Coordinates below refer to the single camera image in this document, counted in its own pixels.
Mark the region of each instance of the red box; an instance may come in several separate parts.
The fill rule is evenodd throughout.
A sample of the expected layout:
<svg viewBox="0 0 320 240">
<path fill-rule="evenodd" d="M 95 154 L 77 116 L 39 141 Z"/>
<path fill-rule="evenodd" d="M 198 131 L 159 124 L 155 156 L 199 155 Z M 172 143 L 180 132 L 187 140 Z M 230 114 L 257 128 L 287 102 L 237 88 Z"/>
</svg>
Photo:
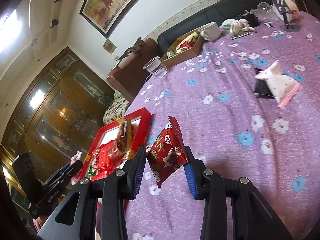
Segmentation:
<svg viewBox="0 0 320 240">
<path fill-rule="evenodd" d="M 135 134 L 133 136 L 132 146 L 131 146 L 131 150 L 133 150 L 134 152 L 137 152 L 138 147 L 144 144 L 146 133 L 150 125 L 151 114 L 146 108 L 141 108 L 137 111 L 134 111 L 130 114 L 123 116 L 123 118 L 131 119 L 131 123 L 135 127 L 137 127 L 135 129 Z M 95 148 L 101 146 L 102 144 L 108 143 L 109 141 L 114 140 L 116 138 L 118 134 L 119 124 L 121 122 L 122 122 L 122 118 L 110 124 L 107 124 L 106 126 L 102 127 L 99 130 L 99 132 L 97 133 L 97 136 L 92 142 L 89 153 L 87 154 L 84 160 L 83 167 L 80 173 L 80 178 L 84 178 L 87 176 L 89 165 L 92 160 L 92 152 L 95 150 Z M 99 174 L 91 178 L 91 180 L 97 180 L 97 179 L 102 179 L 101 176 L 99 176 Z"/>
</svg>

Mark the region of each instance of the glass of water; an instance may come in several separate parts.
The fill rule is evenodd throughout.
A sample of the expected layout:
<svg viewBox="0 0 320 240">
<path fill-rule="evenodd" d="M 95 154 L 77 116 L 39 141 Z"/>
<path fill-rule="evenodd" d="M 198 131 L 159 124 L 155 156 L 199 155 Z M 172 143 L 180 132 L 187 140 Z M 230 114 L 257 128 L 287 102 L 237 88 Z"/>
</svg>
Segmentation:
<svg viewBox="0 0 320 240">
<path fill-rule="evenodd" d="M 163 67 L 160 57 L 154 57 L 143 68 L 156 78 L 163 78 L 167 74 L 167 70 Z"/>
</svg>

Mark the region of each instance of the purple tablecloth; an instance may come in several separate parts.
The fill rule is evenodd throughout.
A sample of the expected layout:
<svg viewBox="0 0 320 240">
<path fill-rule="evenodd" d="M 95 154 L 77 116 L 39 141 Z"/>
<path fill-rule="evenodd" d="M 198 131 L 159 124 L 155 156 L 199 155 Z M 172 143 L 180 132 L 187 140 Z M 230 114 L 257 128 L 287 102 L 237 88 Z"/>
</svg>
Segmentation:
<svg viewBox="0 0 320 240">
<path fill-rule="evenodd" d="M 240 39 L 224 34 L 205 42 L 198 57 L 146 82 L 127 113 L 145 107 L 154 114 L 149 146 L 175 116 L 196 158 L 225 178 L 248 177 L 299 239 L 320 216 L 320 23 L 301 13 L 295 24 L 297 33 L 278 22 Z M 253 93 L 254 67 L 275 60 L 301 84 L 283 110 Z M 199 239 L 203 210 L 182 167 L 158 189 L 147 163 L 126 213 L 129 239 Z M 228 232 L 231 239 L 231 221 Z"/>
</svg>

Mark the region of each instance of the floral wall border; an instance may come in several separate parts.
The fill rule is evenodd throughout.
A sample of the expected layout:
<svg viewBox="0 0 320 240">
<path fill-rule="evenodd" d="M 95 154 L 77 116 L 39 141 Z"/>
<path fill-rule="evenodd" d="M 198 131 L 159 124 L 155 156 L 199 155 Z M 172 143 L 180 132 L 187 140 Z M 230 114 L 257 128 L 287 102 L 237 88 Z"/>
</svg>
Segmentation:
<svg viewBox="0 0 320 240">
<path fill-rule="evenodd" d="M 157 28 L 155 28 L 151 33 L 149 33 L 145 38 L 152 38 L 155 41 L 157 40 L 159 34 L 163 33 L 164 31 L 168 30 L 172 26 L 176 25 L 177 23 L 183 21 L 184 19 L 188 18 L 192 14 L 195 14 L 198 11 L 201 11 L 202 9 L 213 5 L 217 3 L 218 0 L 198 0 L 195 3 L 189 5 L 188 7 L 184 8 L 183 10 L 179 11 L 172 17 L 170 17 L 168 20 L 166 20 L 164 23 L 159 25 Z"/>
</svg>

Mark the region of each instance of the mug handle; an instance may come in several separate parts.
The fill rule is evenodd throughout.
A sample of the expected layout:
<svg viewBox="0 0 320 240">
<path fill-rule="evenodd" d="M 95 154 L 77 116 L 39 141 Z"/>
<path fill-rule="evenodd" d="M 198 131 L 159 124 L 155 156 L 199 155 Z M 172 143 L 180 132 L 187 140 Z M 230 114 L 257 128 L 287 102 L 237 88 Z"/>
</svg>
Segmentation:
<svg viewBox="0 0 320 240">
<path fill-rule="evenodd" d="M 204 30 L 202 32 L 200 32 L 200 35 L 207 41 L 209 40 L 209 36 L 208 33 Z"/>
</svg>

